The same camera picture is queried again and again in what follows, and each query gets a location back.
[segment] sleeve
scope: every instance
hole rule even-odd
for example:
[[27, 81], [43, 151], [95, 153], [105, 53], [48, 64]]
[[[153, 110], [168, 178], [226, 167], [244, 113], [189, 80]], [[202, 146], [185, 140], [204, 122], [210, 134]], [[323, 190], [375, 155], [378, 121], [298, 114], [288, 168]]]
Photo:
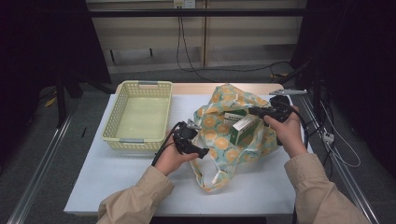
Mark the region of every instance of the sleeve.
[[116, 192], [100, 203], [98, 223], [150, 223], [157, 205], [173, 188], [164, 174], [150, 166], [135, 186]]
[[316, 154], [306, 153], [285, 164], [296, 191], [296, 212], [303, 223], [369, 223], [361, 211], [327, 178]]

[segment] basket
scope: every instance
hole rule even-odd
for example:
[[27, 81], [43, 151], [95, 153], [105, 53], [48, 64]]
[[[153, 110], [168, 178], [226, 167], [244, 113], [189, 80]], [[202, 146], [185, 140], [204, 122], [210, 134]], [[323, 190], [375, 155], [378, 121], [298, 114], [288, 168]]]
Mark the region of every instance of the basket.
[[172, 82], [124, 81], [102, 137], [113, 149], [157, 151], [166, 136]]

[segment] table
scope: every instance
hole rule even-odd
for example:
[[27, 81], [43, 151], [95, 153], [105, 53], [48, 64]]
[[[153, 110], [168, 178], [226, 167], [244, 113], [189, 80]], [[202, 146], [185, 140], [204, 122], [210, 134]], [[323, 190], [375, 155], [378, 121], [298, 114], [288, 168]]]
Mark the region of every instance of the table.
[[[174, 83], [168, 126], [192, 117], [193, 111], [207, 104], [218, 83]], [[283, 89], [279, 84], [233, 84], [264, 99], [270, 91]], [[111, 149], [102, 139], [102, 130], [116, 95], [110, 97], [106, 111], [76, 185], [64, 209], [78, 216], [96, 215], [99, 203], [109, 194], [134, 185], [152, 157], [136, 157]], [[155, 216], [270, 216], [291, 214], [294, 190], [283, 165], [289, 159], [283, 148], [252, 163], [239, 164], [230, 184], [207, 193], [195, 180], [190, 165], [184, 163], [169, 175], [175, 184], [173, 193], [158, 207]]]

